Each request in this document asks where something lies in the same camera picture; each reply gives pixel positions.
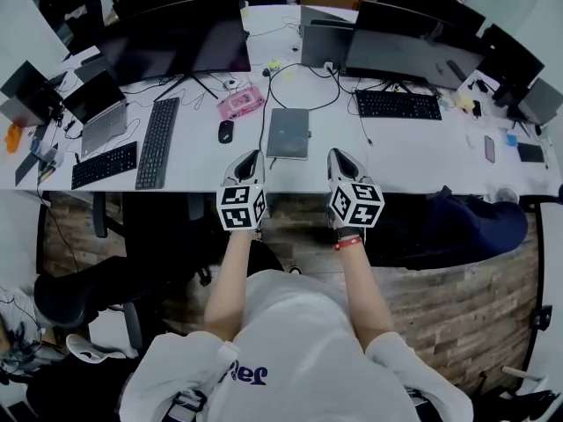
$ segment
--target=wood plank flooring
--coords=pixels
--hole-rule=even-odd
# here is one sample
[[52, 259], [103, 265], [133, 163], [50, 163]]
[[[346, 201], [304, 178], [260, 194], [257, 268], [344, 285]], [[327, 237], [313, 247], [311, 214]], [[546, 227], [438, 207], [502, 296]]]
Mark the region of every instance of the wood plank flooring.
[[[109, 232], [94, 236], [88, 205], [63, 194], [52, 195], [52, 211], [72, 245], [81, 269], [113, 255], [126, 256], [123, 239]], [[330, 245], [315, 240], [325, 226], [322, 201], [314, 196], [274, 197], [271, 218], [264, 221], [263, 241], [284, 267], [298, 265], [305, 274], [344, 289], [340, 262]], [[120, 220], [119, 214], [110, 214]], [[471, 393], [479, 374], [485, 389], [510, 385], [502, 366], [522, 367], [530, 340], [529, 319], [537, 298], [536, 222], [508, 254], [466, 266], [429, 271], [374, 267], [398, 332], [417, 354], [443, 376]], [[47, 215], [43, 265], [48, 273], [75, 272], [68, 247]], [[212, 268], [213, 274], [218, 266]], [[198, 328], [209, 287], [198, 280], [176, 289], [163, 304], [163, 319], [172, 330]]]

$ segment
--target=black keyboard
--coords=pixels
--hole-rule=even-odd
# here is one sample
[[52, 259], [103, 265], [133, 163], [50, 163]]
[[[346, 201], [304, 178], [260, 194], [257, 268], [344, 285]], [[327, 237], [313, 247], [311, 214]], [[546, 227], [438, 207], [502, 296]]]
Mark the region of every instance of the black keyboard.
[[438, 99], [433, 95], [356, 91], [355, 96], [361, 117], [442, 120]]
[[72, 168], [72, 189], [112, 177], [137, 166], [137, 141], [107, 151]]
[[159, 100], [152, 107], [149, 127], [144, 136], [135, 189], [162, 189], [172, 129], [178, 112], [179, 98]]

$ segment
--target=table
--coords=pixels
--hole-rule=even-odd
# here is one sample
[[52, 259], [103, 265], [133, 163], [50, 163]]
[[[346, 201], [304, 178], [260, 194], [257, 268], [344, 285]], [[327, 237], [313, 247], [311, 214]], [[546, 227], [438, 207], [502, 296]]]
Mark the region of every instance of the table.
[[[356, 12], [324, 8], [335, 15], [355, 21]], [[301, 57], [301, 38], [296, 31], [300, 8], [298, 6], [260, 6], [243, 11], [245, 29], [251, 33], [247, 41], [252, 72], [234, 73], [243, 82], [258, 86], [264, 96], [267, 94], [267, 78], [262, 70], [273, 59], [282, 66], [299, 62]], [[95, 53], [90, 49], [72, 57], [60, 70], [75, 68], [81, 60]], [[72, 85], [76, 76], [69, 72], [62, 89]], [[229, 78], [228, 74], [214, 74], [214, 77], [201, 75], [207, 86], [218, 90], [218, 96], [226, 96], [220, 81]], [[357, 79], [342, 77], [345, 89], [351, 89]], [[132, 84], [122, 88], [136, 92], [157, 81]], [[360, 88], [376, 84], [375, 80], [362, 80]], [[337, 95], [337, 86], [331, 78], [322, 79], [305, 67], [293, 66], [283, 71], [274, 80], [276, 97], [286, 106], [312, 108], [330, 102]], [[150, 107], [154, 97], [165, 87], [156, 87], [136, 95], [128, 95], [128, 131], [115, 137], [105, 149], [115, 144], [123, 145], [138, 141], [138, 155], [141, 154], [143, 138], [147, 129]], [[428, 92], [421, 87], [414, 91]], [[206, 94], [201, 104], [194, 101], [203, 89], [194, 81], [187, 80], [174, 90], [169, 97], [180, 95], [182, 104], [178, 111], [172, 145], [166, 171], [163, 192], [212, 193], [223, 180], [226, 167], [237, 157], [259, 147], [262, 111], [255, 111], [235, 121], [234, 138], [230, 144], [220, 144], [217, 140], [219, 123], [222, 121], [216, 108], [217, 100]], [[517, 150], [503, 141], [500, 128], [512, 127], [512, 122], [502, 117], [502, 110], [493, 105], [491, 94], [481, 93], [477, 86], [470, 91], [466, 86], [464, 93], [481, 101], [483, 117], [474, 120], [461, 110], [452, 107], [451, 96], [446, 92], [442, 109], [443, 120], [409, 119], [364, 119], [366, 135], [373, 141], [370, 146], [362, 130], [354, 101], [345, 92], [332, 105], [311, 112], [309, 157], [307, 161], [278, 159], [270, 170], [272, 159], [266, 160], [267, 188], [270, 193], [327, 193], [326, 157], [328, 151], [337, 147], [345, 150], [364, 163], [369, 175], [385, 193], [435, 193], [448, 186], [455, 194], [488, 194], [499, 186], [512, 186], [521, 195], [557, 195], [561, 175], [554, 151], [544, 142], [548, 168], [545, 164], [521, 163]], [[271, 98], [267, 103], [267, 117], [264, 127], [262, 150], [266, 151], [267, 133], [272, 108], [279, 107]], [[63, 126], [70, 121], [67, 112]], [[80, 132], [77, 123], [69, 131], [70, 136]], [[40, 190], [70, 190], [72, 166], [76, 163], [74, 152], [80, 151], [81, 140], [64, 138], [62, 129], [56, 130], [52, 123], [45, 140], [59, 143], [65, 151], [65, 160], [50, 178], [40, 186]], [[537, 143], [518, 127], [515, 130], [519, 141]], [[496, 162], [489, 163], [485, 158], [484, 136], [494, 139]], [[0, 164], [0, 189], [20, 189], [35, 192], [35, 171], [30, 171], [16, 188], [14, 171], [27, 155], [31, 138], [24, 135], [18, 152], [5, 158]], [[125, 192], [135, 189], [136, 171], [128, 171], [80, 188], [80, 191]]]

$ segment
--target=t-shirt sleeve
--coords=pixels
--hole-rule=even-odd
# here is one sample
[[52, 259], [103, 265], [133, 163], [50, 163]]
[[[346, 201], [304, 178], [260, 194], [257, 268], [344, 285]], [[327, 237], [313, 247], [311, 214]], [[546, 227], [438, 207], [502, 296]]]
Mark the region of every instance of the t-shirt sleeve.
[[198, 388], [216, 375], [224, 345], [205, 331], [157, 336], [123, 392], [121, 421], [162, 420], [178, 392]]
[[397, 333], [384, 333], [366, 349], [366, 356], [395, 374], [406, 388], [417, 389], [436, 408], [443, 422], [472, 422], [469, 397], [427, 366]]

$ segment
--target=navy blue cloth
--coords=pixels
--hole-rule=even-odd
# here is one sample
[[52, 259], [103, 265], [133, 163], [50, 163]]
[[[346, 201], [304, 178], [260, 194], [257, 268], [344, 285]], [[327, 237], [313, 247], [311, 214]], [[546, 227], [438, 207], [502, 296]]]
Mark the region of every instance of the navy blue cloth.
[[[408, 219], [414, 222], [398, 235], [395, 230], [396, 236], [387, 230], [402, 221], [398, 222], [392, 208], [386, 220], [386, 209], [382, 213], [386, 233], [377, 232], [378, 221], [373, 236], [368, 234], [366, 247], [373, 266], [421, 270], [469, 264], [514, 250], [528, 233], [526, 214], [515, 203], [491, 204], [476, 197], [461, 201], [447, 186], [410, 207]], [[393, 245], [385, 244], [385, 237]]]

